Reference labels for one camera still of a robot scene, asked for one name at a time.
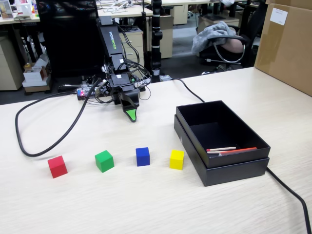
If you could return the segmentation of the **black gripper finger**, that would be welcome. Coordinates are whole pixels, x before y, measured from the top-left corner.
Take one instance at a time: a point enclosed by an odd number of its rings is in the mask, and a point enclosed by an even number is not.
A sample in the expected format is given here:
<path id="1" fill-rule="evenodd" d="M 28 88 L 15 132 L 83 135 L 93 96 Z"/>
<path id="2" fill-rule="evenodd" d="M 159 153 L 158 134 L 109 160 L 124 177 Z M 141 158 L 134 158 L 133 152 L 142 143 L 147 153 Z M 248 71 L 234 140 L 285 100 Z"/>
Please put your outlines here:
<path id="1" fill-rule="evenodd" d="M 129 118 L 131 122 L 136 122 L 137 120 L 137 108 L 124 106 L 122 107 L 124 114 Z"/>
<path id="2" fill-rule="evenodd" d="M 139 107 L 140 91 L 138 88 L 121 92 L 121 105 L 123 110 L 132 110 Z"/>

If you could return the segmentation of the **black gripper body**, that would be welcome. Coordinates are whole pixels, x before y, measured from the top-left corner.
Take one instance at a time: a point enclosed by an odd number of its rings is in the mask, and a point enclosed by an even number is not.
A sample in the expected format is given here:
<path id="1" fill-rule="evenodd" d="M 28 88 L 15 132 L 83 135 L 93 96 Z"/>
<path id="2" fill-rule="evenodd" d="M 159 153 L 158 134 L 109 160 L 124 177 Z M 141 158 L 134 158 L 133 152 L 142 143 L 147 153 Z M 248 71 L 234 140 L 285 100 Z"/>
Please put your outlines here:
<path id="1" fill-rule="evenodd" d="M 135 88 L 136 87 L 133 83 L 111 86 L 111 95 L 117 95 L 117 98 L 119 99 L 119 101 L 121 103 L 121 92 L 133 90 Z"/>

